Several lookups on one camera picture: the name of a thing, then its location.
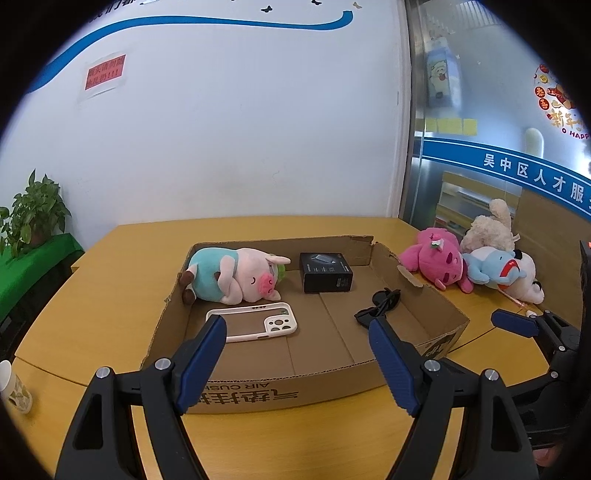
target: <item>potted plant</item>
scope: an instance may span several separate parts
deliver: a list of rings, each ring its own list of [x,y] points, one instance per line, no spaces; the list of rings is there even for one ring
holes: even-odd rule
[[[25,193],[14,197],[12,213],[0,207],[0,255],[9,248],[16,258],[45,243],[56,227],[64,232],[66,215],[72,216],[61,199],[60,185],[47,175],[35,181],[33,170]]]

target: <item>small black product box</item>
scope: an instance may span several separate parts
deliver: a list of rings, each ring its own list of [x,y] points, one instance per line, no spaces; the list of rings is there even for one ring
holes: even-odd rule
[[[300,273],[304,293],[349,291],[353,271],[342,254],[301,253]]]

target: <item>white fluffy plush toy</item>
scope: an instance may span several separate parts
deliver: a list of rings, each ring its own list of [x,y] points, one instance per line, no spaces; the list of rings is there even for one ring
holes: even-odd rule
[[[460,252],[472,253],[477,248],[494,247],[497,250],[511,252],[519,235],[511,233],[511,214],[504,200],[491,200],[489,205],[492,216],[477,216],[472,226],[460,243]]]
[[[518,278],[511,285],[505,288],[505,293],[514,299],[536,305],[544,301],[544,290],[542,285],[535,279],[534,260],[525,252],[515,250],[515,260],[521,271],[527,272],[525,278]]]

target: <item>pig snout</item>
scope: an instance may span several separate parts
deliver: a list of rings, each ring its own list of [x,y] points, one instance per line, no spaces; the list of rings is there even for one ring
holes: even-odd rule
[[[261,295],[269,295],[269,293],[275,290],[275,278],[270,273],[263,273],[259,277],[258,286]]]

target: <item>blue wave stripe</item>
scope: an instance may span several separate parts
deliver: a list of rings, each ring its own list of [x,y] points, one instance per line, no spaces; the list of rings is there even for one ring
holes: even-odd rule
[[[60,73],[66,65],[68,65],[78,54],[84,49],[91,46],[94,42],[99,41],[101,38],[105,38],[107,35],[127,30],[133,27],[143,27],[146,25],[171,25],[171,24],[220,24],[220,25],[244,25],[247,27],[269,27],[269,28],[290,28],[295,30],[336,30],[349,25],[353,21],[353,12],[346,10],[343,12],[342,17],[334,22],[317,24],[317,25],[300,25],[300,24],[288,24],[288,23],[273,23],[273,22],[255,22],[250,20],[232,20],[229,18],[209,18],[209,17],[184,17],[180,15],[162,15],[159,17],[141,17],[141,18],[130,18],[121,22],[113,23],[105,27],[99,28],[87,36],[81,38],[66,51],[61,53],[54,60],[49,62],[40,74],[37,76],[35,81],[29,87],[27,93],[39,90],[39,88],[46,85],[48,82],[53,80],[55,76]]]

